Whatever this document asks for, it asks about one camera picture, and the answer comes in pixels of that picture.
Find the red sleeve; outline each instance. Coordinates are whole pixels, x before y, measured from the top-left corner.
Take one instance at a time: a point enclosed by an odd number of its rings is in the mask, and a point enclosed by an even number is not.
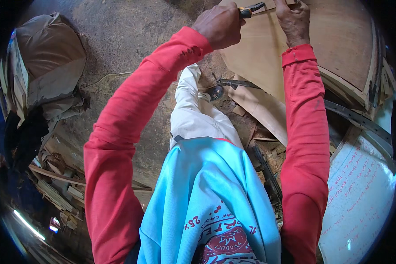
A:
[[[288,146],[281,171],[282,244],[295,263],[315,263],[328,197],[329,135],[324,86],[312,47],[283,53]]]
[[[134,143],[177,73],[212,52],[184,27],[146,57],[108,101],[84,145],[85,213],[94,261],[123,263],[139,239],[143,211],[132,190]]]

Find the white board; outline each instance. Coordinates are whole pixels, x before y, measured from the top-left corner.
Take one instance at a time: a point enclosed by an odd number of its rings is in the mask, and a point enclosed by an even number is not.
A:
[[[381,148],[353,127],[330,160],[328,202],[318,246],[325,264],[359,263],[385,223],[396,169]]]

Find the person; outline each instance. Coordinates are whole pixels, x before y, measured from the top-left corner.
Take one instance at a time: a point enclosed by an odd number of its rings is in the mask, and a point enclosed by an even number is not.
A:
[[[94,124],[84,162],[95,263],[316,262],[328,196],[324,86],[310,45],[309,8],[275,3],[290,47],[282,54],[288,145],[281,233],[237,132],[196,88],[195,63],[240,41],[245,21],[230,3],[205,11],[146,57]],[[134,144],[182,69],[171,150],[144,214],[131,185]]]

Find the hand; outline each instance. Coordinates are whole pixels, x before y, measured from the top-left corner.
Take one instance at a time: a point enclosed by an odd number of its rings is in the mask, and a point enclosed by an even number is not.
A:
[[[239,19],[238,6],[230,2],[228,6],[217,5],[204,11],[192,29],[206,37],[213,50],[221,50],[239,43],[243,25],[245,20]]]
[[[286,34],[287,45],[310,44],[310,8],[298,1],[292,9],[285,0],[275,0],[276,15],[279,24]]]

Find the curved plywood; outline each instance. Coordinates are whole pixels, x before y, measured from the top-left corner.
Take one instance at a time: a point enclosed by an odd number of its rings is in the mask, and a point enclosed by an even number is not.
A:
[[[236,0],[246,7],[259,0]],[[283,90],[281,54],[288,48],[273,0],[264,12],[253,15],[241,29],[241,41],[221,50],[229,70],[255,83],[281,102]],[[311,10],[310,40],[318,64],[364,90],[371,64],[372,26],[358,0],[304,0]]]

